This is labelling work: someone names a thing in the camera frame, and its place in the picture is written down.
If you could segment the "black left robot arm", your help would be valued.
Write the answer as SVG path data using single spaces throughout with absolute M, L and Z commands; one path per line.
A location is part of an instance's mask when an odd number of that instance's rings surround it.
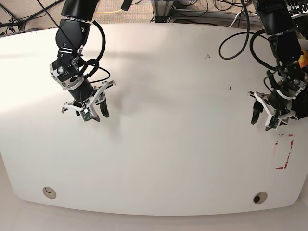
M 267 68 L 265 80 L 269 93 L 252 92 L 255 99 L 251 124 L 254 125 L 262 112 L 268 117 L 265 130 L 277 130 L 290 119 L 308 116 L 308 52 L 302 49 L 294 23 L 284 0 L 256 0 L 256 12 L 263 29 L 247 31 L 244 45 L 248 45 L 253 58 Z M 257 57 L 254 42 L 258 36 L 267 34 L 276 65 L 271 66 Z

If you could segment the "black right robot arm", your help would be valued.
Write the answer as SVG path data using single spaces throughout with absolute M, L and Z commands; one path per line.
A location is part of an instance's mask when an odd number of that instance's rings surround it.
M 114 81 L 102 79 L 100 86 L 95 86 L 89 78 L 100 69 L 99 61 L 103 57 L 106 37 L 102 27 L 93 20 L 99 5 L 97 0 L 67 0 L 64 3 L 63 19 L 57 26 L 55 41 L 59 48 L 57 59 L 50 64 L 52 78 L 68 91 L 73 101 L 64 103 L 62 112 L 74 110 L 83 121 L 100 121 L 95 111 L 99 106 L 102 115 L 109 117 L 105 90 L 116 85 Z M 85 61 L 82 50 L 86 45 L 91 25 L 94 24 L 101 33 L 102 47 L 97 58 Z

